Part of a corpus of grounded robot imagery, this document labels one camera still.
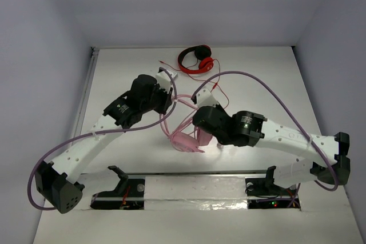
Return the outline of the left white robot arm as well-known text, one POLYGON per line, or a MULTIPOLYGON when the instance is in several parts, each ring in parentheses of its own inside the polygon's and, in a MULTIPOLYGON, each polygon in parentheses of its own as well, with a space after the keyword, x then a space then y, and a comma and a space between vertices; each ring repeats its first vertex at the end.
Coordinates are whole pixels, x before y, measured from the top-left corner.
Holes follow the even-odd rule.
POLYGON ((177 74, 161 70, 155 76, 139 75, 131 88, 104 110, 86 134, 74 137, 46 153, 47 156, 70 144, 63 153, 46 162, 41 158, 31 172, 29 182, 61 214, 71 211, 82 198, 84 184, 78 179, 89 163, 123 133, 143 130, 135 128, 150 111, 171 115, 177 98, 177 74))

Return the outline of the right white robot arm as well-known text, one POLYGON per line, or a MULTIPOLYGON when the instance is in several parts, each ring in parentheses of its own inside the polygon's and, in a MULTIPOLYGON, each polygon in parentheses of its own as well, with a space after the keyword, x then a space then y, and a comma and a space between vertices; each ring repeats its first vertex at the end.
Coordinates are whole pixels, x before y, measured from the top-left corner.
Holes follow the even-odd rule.
POLYGON ((277 194, 308 181, 344 186, 351 173, 348 158, 350 136, 307 134, 268 120, 261 114, 239 111, 229 116, 220 107, 204 106, 193 116, 193 124, 213 135, 222 145, 278 150, 300 158, 288 166, 272 166, 266 171, 265 190, 277 194))

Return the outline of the pink headphones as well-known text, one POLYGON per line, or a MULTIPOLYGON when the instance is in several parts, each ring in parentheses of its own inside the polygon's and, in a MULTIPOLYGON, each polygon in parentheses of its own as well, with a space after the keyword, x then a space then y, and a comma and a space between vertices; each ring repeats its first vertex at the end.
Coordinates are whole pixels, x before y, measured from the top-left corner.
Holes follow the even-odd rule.
POLYGON ((160 128, 175 150, 187 153, 204 153, 200 147, 207 146, 213 136, 196 126, 193 127, 191 133, 184 132, 187 127, 192 125, 193 114, 197 110, 194 104, 185 100, 185 98, 188 99, 189 97, 190 96, 186 94, 179 94, 175 100, 175 103, 181 103, 192 109, 182 122, 173 131, 170 131, 166 119, 167 115, 161 114, 160 119, 165 118, 166 120, 160 122, 160 128))

